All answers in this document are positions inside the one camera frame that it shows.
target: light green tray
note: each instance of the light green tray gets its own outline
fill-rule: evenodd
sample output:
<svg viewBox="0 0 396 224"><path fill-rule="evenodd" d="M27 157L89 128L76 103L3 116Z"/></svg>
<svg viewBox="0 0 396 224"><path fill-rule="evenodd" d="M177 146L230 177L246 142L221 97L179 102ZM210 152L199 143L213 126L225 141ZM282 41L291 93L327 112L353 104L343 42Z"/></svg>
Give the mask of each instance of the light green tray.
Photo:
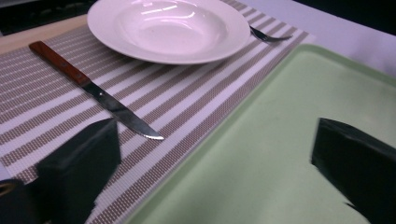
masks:
<svg viewBox="0 0 396 224"><path fill-rule="evenodd" d="M367 223L310 164L320 117L396 147L396 80L296 48L128 223Z"/></svg>

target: striped placemat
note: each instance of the striped placemat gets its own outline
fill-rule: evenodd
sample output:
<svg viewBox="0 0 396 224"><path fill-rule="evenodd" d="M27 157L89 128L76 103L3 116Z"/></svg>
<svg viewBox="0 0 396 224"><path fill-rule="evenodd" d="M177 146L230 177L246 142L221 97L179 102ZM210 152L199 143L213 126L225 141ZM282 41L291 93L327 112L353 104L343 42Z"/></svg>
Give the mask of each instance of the striped placemat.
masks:
<svg viewBox="0 0 396 224"><path fill-rule="evenodd" d="M163 65L107 48L87 26L46 43L127 105L164 141L148 140L119 123L122 164L98 197L88 222L122 222L267 76L293 48L312 42L305 31L234 0L227 4L279 45L253 36L234 56L199 65ZM110 114L28 48L0 56L0 162L30 182L34 165L87 125Z"/></svg>

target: fork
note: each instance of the fork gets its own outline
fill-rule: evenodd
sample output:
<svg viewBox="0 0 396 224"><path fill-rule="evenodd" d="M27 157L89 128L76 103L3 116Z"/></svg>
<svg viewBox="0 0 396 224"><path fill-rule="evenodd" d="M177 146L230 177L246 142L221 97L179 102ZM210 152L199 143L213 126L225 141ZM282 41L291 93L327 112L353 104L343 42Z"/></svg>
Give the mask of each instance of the fork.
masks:
<svg viewBox="0 0 396 224"><path fill-rule="evenodd" d="M292 35L289 36L282 36L282 37L271 37L269 35L264 34L263 32L253 28L250 26L250 31L251 33L256 36L258 39L267 42L267 43L274 43L274 42L278 42L278 41L284 41L287 39L292 38Z"/></svg>

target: knife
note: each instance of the knife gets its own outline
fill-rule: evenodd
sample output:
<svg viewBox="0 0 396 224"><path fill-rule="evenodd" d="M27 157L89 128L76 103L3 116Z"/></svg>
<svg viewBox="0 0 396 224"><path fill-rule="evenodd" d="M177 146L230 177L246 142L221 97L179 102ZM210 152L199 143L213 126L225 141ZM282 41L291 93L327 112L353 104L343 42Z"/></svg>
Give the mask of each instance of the knife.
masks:
<svg viewBox="0 0 396 224"><path fill-rule="evenodd" d="M89 93L103 108L110 111L114 117L132 131L147 138L163 140L164 138L155 132L149 125L140 119L134 112L125 105L110 96L107 92L95 85L86 75L69 63L61 55L47 46L42 41L37 41L29 45L30 50L47 60L50 64L57 67L65 75L71 78L84 91Z"/></svg>

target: wooden knife handle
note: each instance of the wooden knife handle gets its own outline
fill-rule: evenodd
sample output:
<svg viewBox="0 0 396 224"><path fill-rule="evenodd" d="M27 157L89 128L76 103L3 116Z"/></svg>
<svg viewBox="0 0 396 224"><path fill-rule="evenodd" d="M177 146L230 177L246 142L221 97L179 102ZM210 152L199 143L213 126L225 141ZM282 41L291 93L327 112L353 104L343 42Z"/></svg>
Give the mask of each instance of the wooden knife handle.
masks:
<svg viewBox="0 0 396 224"><path fill-rule="evenodd" d="M42 41L37 41L29 45L29 49L46 59L50 64L57 67L59 70L64 72L68 77L73 79L79 86L85 86L91 82L91 80L79 71L75 66L69 63L61 55L51 49Z"/></svg>

